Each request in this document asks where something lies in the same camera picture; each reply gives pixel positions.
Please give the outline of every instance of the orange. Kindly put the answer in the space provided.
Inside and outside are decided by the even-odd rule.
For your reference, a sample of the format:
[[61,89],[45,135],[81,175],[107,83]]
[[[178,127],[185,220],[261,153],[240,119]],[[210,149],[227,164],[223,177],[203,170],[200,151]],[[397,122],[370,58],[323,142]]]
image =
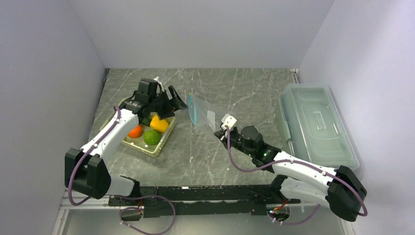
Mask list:
[[128,133],[128,137],[131,138],[138,138],[142,135],[142,126],[138,125],[136,128],[134,128],[130,133]]

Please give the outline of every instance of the green container lid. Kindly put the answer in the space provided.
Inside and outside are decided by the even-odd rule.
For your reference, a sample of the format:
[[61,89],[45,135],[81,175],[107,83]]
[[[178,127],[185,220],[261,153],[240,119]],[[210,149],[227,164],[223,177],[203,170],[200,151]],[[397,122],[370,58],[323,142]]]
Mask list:
[[322,166],[359,167],[327,86],[290,84],[279,101],[295,157]]

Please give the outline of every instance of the white wall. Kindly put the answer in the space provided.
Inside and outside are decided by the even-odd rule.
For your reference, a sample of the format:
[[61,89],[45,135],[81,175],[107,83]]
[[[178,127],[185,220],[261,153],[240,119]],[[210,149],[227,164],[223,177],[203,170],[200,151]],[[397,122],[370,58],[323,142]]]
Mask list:
[[0,1],[0,234],[51,234],[103,76],[69,1]]
[[300,66],[332,88],[363,162],[356,233],[415,234],[415,1],[336,0]]
[[334,0],[71,0],[107,68],[298,68]]

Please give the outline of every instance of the purple cable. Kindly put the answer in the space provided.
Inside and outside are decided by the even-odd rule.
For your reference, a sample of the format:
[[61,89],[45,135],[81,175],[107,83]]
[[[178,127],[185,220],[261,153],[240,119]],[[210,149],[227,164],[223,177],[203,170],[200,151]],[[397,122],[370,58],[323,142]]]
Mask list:
[[[232,154],[231,154],[231,131],[230,131],[230,129],[229,129],[228,126],[226,126],[226,131],[228,133],[228,139],[227,139],[227,141],[228,141],[228,154],[229,154],[229,159],[230,159],[232,165],[236,169],[238,169],[240,171],[243,171],[243,172],[254,172],[254,171],[257,171],[257,170],[261,170],[261,169],[267,168],[267,167],[269,167],[269,166],[271,166],[273,164],[291,162],[288,159],[282,159],[282,160],[277,160],[277,161],[270,162],[268,164],[265,164],[263,166],[260,166],[260,167],[257,167],[257,168],[253,168],[253,169],[242,169],[242,168],[240,168],[239,166],[236,165],[236,163],[233,161],[233,158],[232,158]],[[318,167],[315,167],[315,166],[313,166],[313,165],[311,165],[309,163],[306,163],[306,162],[294,160],[293,163],[297,163],[297,164],[300,164],[300,165],[307,166],[309,168],[312,168],[312,169],[318,171],[319,173],[322,173],[323,172],[323,170],[319,169]],[[335,175],[332,175],[332,174],[327,173],[327,172],[326,172],[326,175],[329,176],[329,177],[331,177],[331,178],[333,178],[333,179],[335,179],[335,180],[337,180],[337,181],[339,181],[340,183],[342,183],[344,186],[346,186],[346,188],[348,188],[353,193],[353,195],[357,198],[357,200],[359,201],[359,203],[360,203],[360,205],[362,206],[362,209],[363,209],[363,213],[358,212],[358,215],[360,215],[360,216],[367,216],[368,215],[368,210],[367,210],[367,208],[365,206],[365,203],[363,202],[363,200],[360,197],[360,195],[356,192],[356,190],[354,190],[354,188],[352,186],[350,186],[347,182],[345,182],[344,180],[340,179],[339,177],[337,177]]]
[[[114,106],[114,109],[117,112],[117,118],[116,120],[113,122],[113,124],[110,126],[110,128],[94,143],[94,144],[99,144],[103,139],[105,139],[105,137],[115,128],[115,126],[118,124],[117,119],[119,120],[121,118],[121,110],[119,109],[118,105]],[[75,179],[75,174],[78,171],[79,167],[81,166],[82,162],[85,160],[85,158],[94,150],[94,145],[92,145],[85,153],[84,155],[82,155],[81,159],[79,159],[78,163],[75,165],[75,167],[73,168],[72,174],[70,175],[70,179],[69,179],[69,184],[68,184],[68,198],[69,201],[72,205],[74,206],[79,206],[82,203],[86,202],[88,199],[90,199],[91,197],[88,196],[86,197],[84,200],[80,201],[80,202],[75,202],[73,200],[72,197],[72,185],[73,185],[73,180]]]
[[170,204],[171,209],[173,209],[173,221],[171,221],[170,226],[169,226],[166,230],[164,230],[163,232],[158,233],[158,234],[151,234],[151,233],[144,232],[144,231],[142,231],[142,230],[140,230],[140,229],[138,229],[138,228],[136,228],[136,227],[134,227],[134,226],[130,225],[129,223],[126,223],[126,222],[124,222],[124,221],[122,220],[122,217],[121,217],[121,216],[122,216],[122,213],[123,213],[124,211],[127,211],[127,210],[137,210],[137,209],[138,209],[137,207],[127,207],[127,208],[122,209],[122,210],[119,212],[119,220],[121,221],[121,223],[122,223],[123,225],[125,225],[125,226],[127,226],[127,227],[129,227],[129,228],[132,228],[132,229],[134,229],[135,231],[140,232],[140,233],[142,233],[142,234],[145,234],[145,235],[162,235],[162,234],[165,234],[166,232],[168,232],[168,231],[169,231],[169,230],[173,227],[173,224],[174,224],[174,222],[176,221],[176,209],[174,209],[173,203],[171,203],[171,201],[169,201],[167,198],[165,198],[165,197],[163,197],[163,196],[159,196],[159,195],[150,195],[150,196],[143,196],[143,197],[126,197],[126,196],[122,196],[122,195],[116,195],[115,197],[119,197],[119,198],[123,198],[123,199],[127,199],[127,200],[140,200],[140,199],[145,199],[145,198],[153,198],[153,197],[157,197],[157,198],[163,199],[164,201],[166,201],[166,202],[168,202],[168,203]]
[[307,222],[308,220],[310,220],[311,217],[313,217],[317,213],[317,211],[320,209],[320,207],[321,207],[321,205],[318,204],[317,207],[314,209],[314,211],[307,218],[305,218],[304,220],[302,220],[300,222],[295,222],[295,223],[286,223],[286,222],[283,222],[282,225],[300,225],[300,224],[303,224],[303,223]]

